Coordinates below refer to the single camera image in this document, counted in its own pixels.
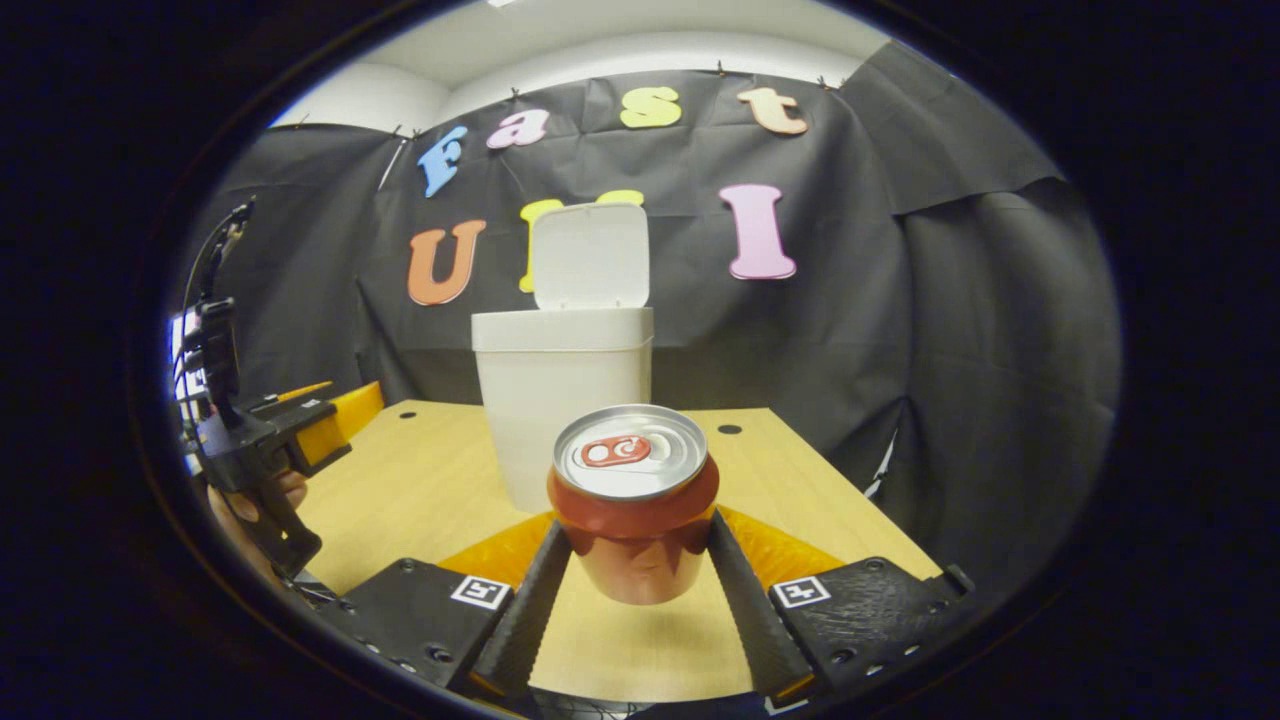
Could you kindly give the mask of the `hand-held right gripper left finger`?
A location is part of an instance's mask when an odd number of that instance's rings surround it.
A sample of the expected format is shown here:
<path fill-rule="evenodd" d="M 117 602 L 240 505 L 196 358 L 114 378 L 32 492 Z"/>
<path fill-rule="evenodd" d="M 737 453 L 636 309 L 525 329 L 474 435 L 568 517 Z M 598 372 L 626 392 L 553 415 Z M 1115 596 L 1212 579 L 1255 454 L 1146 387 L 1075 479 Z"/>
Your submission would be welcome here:
<path fill-rule="evenodd" d="M 338 598 L 338 629 L 429 685 L 484 700 L 526 693 L 568 565 L 549 512 L 440 562 L 399 559 Z"/>

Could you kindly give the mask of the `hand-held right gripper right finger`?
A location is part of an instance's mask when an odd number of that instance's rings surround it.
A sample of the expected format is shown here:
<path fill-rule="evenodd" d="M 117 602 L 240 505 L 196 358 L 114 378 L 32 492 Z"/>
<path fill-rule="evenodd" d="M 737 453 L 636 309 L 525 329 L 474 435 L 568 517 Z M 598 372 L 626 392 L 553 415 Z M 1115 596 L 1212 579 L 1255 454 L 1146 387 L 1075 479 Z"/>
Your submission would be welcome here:
<path fill-rule="evenodd" d="M 956 565 L 920 579 L 881 556 L 841 562 L 726 506 L 708 550 L 753 689 L 772 701 L 870 693 L 951 641 L 975 605 Z"/>

